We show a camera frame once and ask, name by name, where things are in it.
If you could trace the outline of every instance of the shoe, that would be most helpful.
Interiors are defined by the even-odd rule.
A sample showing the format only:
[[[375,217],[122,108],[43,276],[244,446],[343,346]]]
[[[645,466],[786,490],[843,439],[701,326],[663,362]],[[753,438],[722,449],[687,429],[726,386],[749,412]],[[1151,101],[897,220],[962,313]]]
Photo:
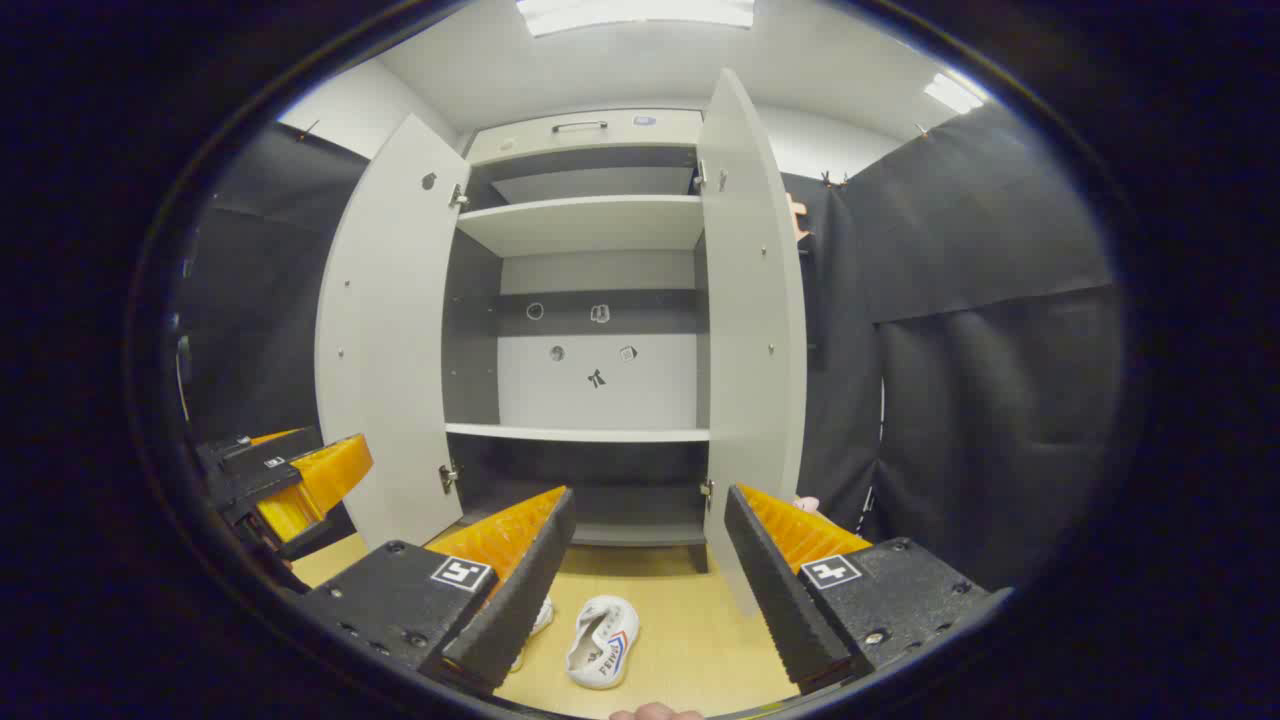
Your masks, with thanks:
[[[617,685],[639,634],[640,616],[630,602],[612,594],[593,597],[577,614],[573,646],[564,659],[568,676],[584,688]]]
[[[538,611],[538,618],[534,620],[534,629],[529,630],[529,637],[534,637],[543,632],[543,628],[552,624],[552,618],[556,616],[556,609],[552,607],[552,601],[543,598],[543,607]],[[511,671],[515,673],[520,670],[520,666],[525,664],[525,648],[520,648],[520,655],[516,656],[516,661],[511,664]]]

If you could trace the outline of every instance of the wall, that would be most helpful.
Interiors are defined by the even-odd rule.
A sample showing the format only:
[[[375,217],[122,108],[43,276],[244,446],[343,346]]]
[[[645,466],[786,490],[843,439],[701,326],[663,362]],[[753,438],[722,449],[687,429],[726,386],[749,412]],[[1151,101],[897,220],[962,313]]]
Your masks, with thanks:
[[[311,135],[372,159],[408,113],[457,146],[458,131],[376,58],[328,79],[285,110],[280,122],[310,127]]]
[[[620,102],[553,108],[535,113],[535,115],[554,115],[609,108],[689,108],[692,110],[705,110],[709,100],[709,97],[650,97]],[[831,173],[832,179],[838,182],[844,179],[845,174],[849,174],[849,177],[858,174],[863,168],[902,145],[902,141],[886,135],[813,113],[801,113],[799,110],[759,104],[755,106],[755,110],[759,113],[760,120],[769,133],[769,145],[773,147],[773,156],[778,163],[778,170],[783,173],[820,179],[822,173],[827,170]],[[520,119],[524,118],[512,118],[512,122]],[[466,143],[471,131],[467,129],[462,135],[461,142]]]

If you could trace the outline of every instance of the cabinet door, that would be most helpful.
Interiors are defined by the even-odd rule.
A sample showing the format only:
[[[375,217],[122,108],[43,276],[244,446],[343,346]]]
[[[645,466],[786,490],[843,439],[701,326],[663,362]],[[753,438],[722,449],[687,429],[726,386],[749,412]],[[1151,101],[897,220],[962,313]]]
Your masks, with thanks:
[[[710,315],[708,475],[704,529],[744,612],[755,611],[724,529],[735,483],[795,497],[804,441],[805,327],[791,211],[759,115],[732,70],[721,72],[698,137],[707,173]]]
[[[369,547],[421,544],[462,516],[440,384],[444,278],[470,165],[408,115],[361,176],[334,234],[316,313],[324,441],[364,433],[369,475],[344,502]]]

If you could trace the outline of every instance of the cabinet shelf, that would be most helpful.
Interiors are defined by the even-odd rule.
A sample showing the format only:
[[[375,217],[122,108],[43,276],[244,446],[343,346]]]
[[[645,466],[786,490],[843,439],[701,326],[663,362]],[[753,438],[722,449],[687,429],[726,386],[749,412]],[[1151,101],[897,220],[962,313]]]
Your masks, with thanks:
[[[710,430],[705,428],[675,430],[589,430],[577,428],[520,428],[512,425],[445,423],[444,432],[463,436],[552,442],[708,442],[710,439]]]
[[[458,229],[499,258],[607,250],[689,250],[703,232],[692,195],[609,195],[506,205],[458,215]]]

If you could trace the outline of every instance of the floor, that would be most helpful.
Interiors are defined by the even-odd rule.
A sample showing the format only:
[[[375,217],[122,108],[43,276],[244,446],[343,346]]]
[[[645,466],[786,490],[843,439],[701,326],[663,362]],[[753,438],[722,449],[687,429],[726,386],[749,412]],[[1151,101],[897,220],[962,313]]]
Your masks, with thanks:
[[[294,562],[311,585],[364,557],[351,536]],[[572,547],[552,583],[556,618],[525,648],[524,666],[498,688],[498,697],[582,717],[608,717],[659,701],[676,710],[719,715],[797,694],[787,680],[764,619],[742,618],[716,571],[694,571],[686,548]],[[573,684],[564,653],[573,618],[596,594],[625,597],[640,615],[626,680],[608,691]]]

